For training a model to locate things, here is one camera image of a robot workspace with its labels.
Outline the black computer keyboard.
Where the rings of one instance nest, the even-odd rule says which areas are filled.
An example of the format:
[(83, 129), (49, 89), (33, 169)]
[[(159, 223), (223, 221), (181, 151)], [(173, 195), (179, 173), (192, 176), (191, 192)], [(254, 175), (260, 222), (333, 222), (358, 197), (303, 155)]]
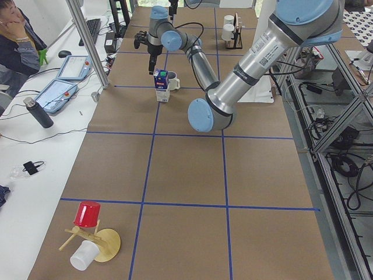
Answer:
[(89, 33), (92, 37), (93, 43), (96, 44), (98, 33), (101, 27), (101, 20), (100, 19), (89, 19), (86, 21), (87, 28)]

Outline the teach pendant tablet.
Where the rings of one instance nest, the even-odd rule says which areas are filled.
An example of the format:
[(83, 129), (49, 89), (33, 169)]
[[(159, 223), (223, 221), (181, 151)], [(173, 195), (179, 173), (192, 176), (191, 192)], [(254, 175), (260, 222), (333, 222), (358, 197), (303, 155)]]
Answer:
[(52, 80), (35, 98), (35, 101), (48, 114), (55, 114), (76, 93), (78, 85), (65, 80)]
[(68, 55), (59, 69), (57, 79), (63, 81), (79, 82), (89, 74), (92, 66), (89, 56)]

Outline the white plastic cup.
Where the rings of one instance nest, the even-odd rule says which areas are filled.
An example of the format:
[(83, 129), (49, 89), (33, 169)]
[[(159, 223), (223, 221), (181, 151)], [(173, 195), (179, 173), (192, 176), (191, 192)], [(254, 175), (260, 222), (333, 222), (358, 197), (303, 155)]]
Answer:
[(84, 271), (100, 254), (99, 247), (92, 241), (82, 241), (79, 248), (70, 257), (70, 264), (79, 271)]

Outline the near teach pendant tablet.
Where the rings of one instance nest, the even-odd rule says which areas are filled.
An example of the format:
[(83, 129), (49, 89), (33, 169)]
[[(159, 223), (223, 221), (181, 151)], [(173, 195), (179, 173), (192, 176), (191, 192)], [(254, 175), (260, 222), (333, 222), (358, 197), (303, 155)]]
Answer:
[(48, 114), (55, 114), (76, 93), (78, 85), (65, 80), (52, 80), (35, 98), (35, 101)]

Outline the black water bottle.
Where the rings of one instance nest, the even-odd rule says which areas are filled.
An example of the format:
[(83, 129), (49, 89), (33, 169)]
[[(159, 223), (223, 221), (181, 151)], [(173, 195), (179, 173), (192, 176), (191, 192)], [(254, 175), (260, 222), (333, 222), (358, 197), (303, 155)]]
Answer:
[(27, 97), (23, 100), (26, 109), (29, 113), (36, 119), (36, 121), (43, 128), (50, 128), (53, 126), (54, 122), (51, 117), (44, 111), (44, 109), (31, 97)]

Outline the small metal cup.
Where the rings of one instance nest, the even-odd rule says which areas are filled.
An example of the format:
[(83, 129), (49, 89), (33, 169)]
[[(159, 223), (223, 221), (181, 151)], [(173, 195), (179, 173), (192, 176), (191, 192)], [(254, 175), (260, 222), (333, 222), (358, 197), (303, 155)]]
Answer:
[(100, 94), (99, 94), (99, 92), (92, 92), (91, 97), (92, 97), (94, 102), (98, 102), (98, 100), (100, 98)]

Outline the blue white milk carton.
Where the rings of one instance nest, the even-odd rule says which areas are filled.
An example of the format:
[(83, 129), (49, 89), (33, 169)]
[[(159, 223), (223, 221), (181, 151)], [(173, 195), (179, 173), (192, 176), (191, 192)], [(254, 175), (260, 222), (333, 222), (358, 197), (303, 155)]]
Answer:
[(167, 103), (170, 98), (170, 90), (168, 88), (168, 72), (166, 70), (156, 68), (154, 70), (153, 77), (157, 101)]

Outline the red plastic cup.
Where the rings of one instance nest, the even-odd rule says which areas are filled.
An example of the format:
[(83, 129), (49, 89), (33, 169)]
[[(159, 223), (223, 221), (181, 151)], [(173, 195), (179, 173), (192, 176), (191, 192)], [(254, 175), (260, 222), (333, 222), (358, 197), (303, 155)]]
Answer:
[(96, 201), (82, 201), (73, 224), (81, 228), (93, 228), (97, 226), (101, 205)]

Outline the green plastic figure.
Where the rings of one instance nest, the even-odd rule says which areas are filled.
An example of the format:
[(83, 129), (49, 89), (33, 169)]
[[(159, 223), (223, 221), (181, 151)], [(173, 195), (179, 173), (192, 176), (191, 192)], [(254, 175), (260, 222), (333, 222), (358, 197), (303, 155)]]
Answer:
[(40, 66), (44, 64), (48, 64), (47, 60), (47, 49), (38, 50), (38, 56), (39, 56), (39, 64)]

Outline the white cup left on rack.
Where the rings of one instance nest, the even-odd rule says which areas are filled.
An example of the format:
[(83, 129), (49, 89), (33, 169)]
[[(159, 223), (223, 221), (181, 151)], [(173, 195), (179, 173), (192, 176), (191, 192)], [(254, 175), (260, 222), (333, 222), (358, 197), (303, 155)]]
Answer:
[(234, 19), (235, 19), (235, 17), (233, 15), (225, 15), (224, 16), (224, 25), (226, 25), (226, 24), (233, 25), (234, 24)]

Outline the white mug with handle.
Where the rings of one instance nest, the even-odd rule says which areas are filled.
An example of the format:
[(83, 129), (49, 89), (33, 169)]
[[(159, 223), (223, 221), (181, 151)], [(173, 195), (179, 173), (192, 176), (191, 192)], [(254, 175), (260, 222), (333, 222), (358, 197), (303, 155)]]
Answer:
[(177, 73), (174, 71), (168, 71), (168, 89), (169, 91), (178, 90), (181, 87), (180, 80), (178, 79)]

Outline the seated person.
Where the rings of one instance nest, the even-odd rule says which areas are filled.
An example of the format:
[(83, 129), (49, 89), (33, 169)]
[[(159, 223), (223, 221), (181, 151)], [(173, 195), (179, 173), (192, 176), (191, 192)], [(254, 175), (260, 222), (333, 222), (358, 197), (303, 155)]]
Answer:
[(15, 97), (40, 70), (39, 51), (47, 45), (36, 34), (29, 18), (14, 1), (1, 1), (1, 84)]

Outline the white cup on rack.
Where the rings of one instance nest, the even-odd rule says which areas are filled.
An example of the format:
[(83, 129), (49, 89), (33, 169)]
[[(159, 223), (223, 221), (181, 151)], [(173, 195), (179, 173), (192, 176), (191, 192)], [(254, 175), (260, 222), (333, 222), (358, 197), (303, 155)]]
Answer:
[(224, 41), (230, 41), (234, 38), (235, 26), (233, 24), (227, 23), (223, 26), (221, 38)]
[(224, 25), (226, 25), (226, 24), (233, 25), (234, 24), (234, 19), (235, 19), (235, 17), (233, 15), (225, 15), (224, 16)]

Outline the far teach pendant tablet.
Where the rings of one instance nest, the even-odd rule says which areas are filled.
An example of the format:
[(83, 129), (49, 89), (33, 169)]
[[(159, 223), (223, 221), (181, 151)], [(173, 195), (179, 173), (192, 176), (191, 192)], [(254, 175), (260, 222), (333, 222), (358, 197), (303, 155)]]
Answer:
[(68, 55), (59, 69), (57, 79), (63, 81), (79, 82), (89, 74), (92, 66), (89, 56)]

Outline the aluminium frame post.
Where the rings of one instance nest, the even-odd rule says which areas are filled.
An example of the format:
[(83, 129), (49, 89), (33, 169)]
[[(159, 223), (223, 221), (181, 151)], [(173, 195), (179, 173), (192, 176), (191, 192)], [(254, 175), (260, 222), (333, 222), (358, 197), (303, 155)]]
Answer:
[(96, 50), (96, 46), (93, 42), (92, 36), (86, 24), (86, 20), (80, 8), (78, 0), (66, 0), (66, 4), (71, 13), (72, 19), (76, 25), (78, 33), (83, 40), (86, 51), (92, 59), (93, 68), (96, 71), (97, 77), (102, 85), (103, 89), (106, 89), (109, 85), (107, 75), (103, 70), (103, 66), (100, 61), (100, 57)]

